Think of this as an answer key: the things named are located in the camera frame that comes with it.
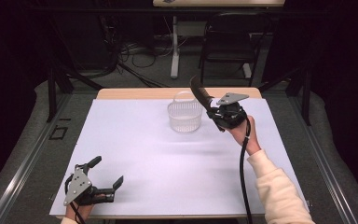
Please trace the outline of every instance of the person's hand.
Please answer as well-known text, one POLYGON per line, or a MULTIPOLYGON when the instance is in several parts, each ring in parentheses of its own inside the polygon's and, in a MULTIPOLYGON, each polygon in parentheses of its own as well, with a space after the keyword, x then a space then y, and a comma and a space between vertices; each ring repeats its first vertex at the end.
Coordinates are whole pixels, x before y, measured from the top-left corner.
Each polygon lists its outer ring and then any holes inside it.
MULTIPOLYGON (((74 203, 75 207, 77 208, 77 212, 81 215, 83 220, 86 220, 89 217, 89 215, 92 211, 92 208, 94 207, 94 204, 78 206, 75 202, 73 202, 73 203, 74 203)), ((72 206, 70 204, 66 205, 65 217, 70 218, 76 222, 80 221, 79 218, 76 218, 76 213, 75 213, 74 209, 72 209, 72 206)))
MULTIPOLYGON (((246 146, 246 151, 251 156, 252 154, 261 150, 261 147, 258 144, 257 134, 255 132, 255 119, 252 116, 248 116, 248 119, 251 124, 251 133, 249 135, 249 142, 248 142, 248 145, 246 146)), ((246 126, 247 126, 247 122, 245 120, 237 128, 226 129, 229 133, 232 134, 232 136, 237 141, 237 143, 240 144, 240 146, 242 146, 243 140, 245 139, 245 136, 246 136, 246 126)))

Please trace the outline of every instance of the desk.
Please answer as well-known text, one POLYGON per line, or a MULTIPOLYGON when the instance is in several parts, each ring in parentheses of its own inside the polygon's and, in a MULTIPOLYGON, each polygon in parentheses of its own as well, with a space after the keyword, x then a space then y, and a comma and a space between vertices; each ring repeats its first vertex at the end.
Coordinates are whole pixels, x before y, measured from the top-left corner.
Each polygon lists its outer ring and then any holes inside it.
MULTIPOLYGON (((284 0, 175 0, 171 3, 163 0, 154 0, 155 7, 283 7, 284 0)), ((179 48, 178 48, 178 20, 173 16, 172 23, 172 37, 173 37, 173 54, 172 54, 172 68, 171 78, 178 78, 179 69, 179 48)), ((247 77, 250 76, 249 64, 244 67, 244 72, 247 77)))
MULTIPOLYGON (((293 180, 304 200, 267 102, 258 90, 206 90, 218 98, 228 91, 254 97, 241 101, 241 105, 257 120, 260 144, 293 180)), ((107 188, 122 175, 124 183, 115 202, 95 206, 90 217, 245 217, 238 170, 241 148, 229 133, 220 133, 205 114, 195 132, 173 131, 167 105, 178 91, 189 89, 101 90, 89 111, 50 214, 64 215, 63 184, 75 164, 102 156, 102 161, 89 171, 93 185, 107 188)), ((255 189, 255 174, 247 162, 244 170, 251 211, 261 216, 264 208, 255 189)))

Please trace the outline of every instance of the transparent container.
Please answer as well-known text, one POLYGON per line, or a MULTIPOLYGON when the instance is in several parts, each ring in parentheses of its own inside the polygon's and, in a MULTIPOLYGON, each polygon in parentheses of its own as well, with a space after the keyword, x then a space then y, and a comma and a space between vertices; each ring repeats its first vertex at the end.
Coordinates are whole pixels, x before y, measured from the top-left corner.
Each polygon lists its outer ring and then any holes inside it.
POLYGON ((196 131, 201 125, 203 107, 191 91, 180 91, 168 105, 170 125, 179 133, 196 131), (193 99, 178 99, 180 95, 191 94, 193 99))

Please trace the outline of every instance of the black chair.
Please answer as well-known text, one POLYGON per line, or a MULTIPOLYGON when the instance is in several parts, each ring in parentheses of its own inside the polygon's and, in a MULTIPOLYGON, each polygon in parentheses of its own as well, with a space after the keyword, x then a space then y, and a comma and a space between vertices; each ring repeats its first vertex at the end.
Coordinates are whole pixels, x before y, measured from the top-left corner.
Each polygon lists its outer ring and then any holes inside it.
POLYGON ((222 12, 213 15, 205 25, 199 67, 203 83, 205 62, 238 63, 239 69, 245 63, 252 65, 249 86, 252 86, 257 59, 263 38, 271 28, 271 21, 264 14, 246 12, 222 12))

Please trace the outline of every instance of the desk leg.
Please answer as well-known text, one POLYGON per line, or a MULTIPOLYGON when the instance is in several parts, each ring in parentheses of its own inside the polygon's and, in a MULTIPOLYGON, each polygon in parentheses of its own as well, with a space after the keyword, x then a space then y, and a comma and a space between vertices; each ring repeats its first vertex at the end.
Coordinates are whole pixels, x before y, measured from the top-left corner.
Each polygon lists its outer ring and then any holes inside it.
POLYGON ((243 73, 245 74, 246 78, 250 78, 252 76, 251 66, 248 63, 245 63, 242 67, 243 73))
POLYGON ((179 48, 178 48, 178 32, 177 32, 177 18, 173 16, 172 23, 172 38, 173 38, 173 56, 172 56, 172 68, 171 68, 171 78, 178 78, 179 70, 179 48))

